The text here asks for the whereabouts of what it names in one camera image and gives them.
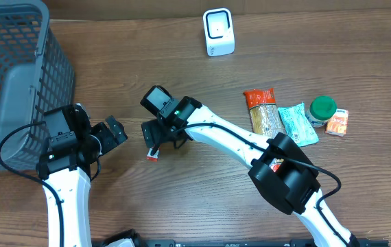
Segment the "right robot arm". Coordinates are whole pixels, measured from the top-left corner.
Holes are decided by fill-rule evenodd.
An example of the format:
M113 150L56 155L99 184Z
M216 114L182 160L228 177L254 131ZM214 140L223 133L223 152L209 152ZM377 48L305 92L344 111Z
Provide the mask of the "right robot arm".
M192 97L172 97L162 86L153 86L140 103L155 117L141 125L151 154L167 142L176 149L188 140L212 146L247 167L263 199L286 215L296 215L316 246L360 245L325 202L341 189L340 179L315 166L286 134L271 139L247 131Z

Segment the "green lid jar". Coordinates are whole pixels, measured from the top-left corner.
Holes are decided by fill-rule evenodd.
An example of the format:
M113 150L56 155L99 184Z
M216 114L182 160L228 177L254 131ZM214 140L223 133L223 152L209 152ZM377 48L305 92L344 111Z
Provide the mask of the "green lid jar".
M312 101L305 116L312 127L319 128L323 127L332 118L336 110L335 100L332 97L322 95Z

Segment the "red snack package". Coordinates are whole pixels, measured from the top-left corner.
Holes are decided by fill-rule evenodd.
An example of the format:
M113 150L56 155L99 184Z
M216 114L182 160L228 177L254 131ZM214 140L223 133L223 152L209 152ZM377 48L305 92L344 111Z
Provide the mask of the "red snack package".
M273 139L278 133L285 134L279 116L274 89L244 91L253 132Z

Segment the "teal tissue packet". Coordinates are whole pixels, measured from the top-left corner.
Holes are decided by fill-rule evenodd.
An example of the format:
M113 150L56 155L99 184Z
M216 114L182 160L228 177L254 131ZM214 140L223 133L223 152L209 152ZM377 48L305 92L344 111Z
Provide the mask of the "teal tissue packet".
M316 131L305 116L303 102L295 106L280 107L278 112L287 135L293 139L297 146L303 147L319 142Z

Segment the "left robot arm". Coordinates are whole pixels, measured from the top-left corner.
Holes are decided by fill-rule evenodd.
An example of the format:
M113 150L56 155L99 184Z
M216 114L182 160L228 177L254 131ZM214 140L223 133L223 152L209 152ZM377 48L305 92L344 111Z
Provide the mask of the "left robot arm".
M91 165L127 140L124 126L113 116L92 126L80 104L49 110L43 119L49 136L36 171L44 182L49 245L91 246Z

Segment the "red stick sachet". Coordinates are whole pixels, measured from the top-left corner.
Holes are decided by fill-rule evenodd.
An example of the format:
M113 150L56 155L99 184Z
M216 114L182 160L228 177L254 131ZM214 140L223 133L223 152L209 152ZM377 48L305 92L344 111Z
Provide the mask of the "red stick sachet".
M158 161L159 152L160 152L159 149L155 150L154 148L150 148L148 153L147 153L146 159L149 160L149 161L157 162Z

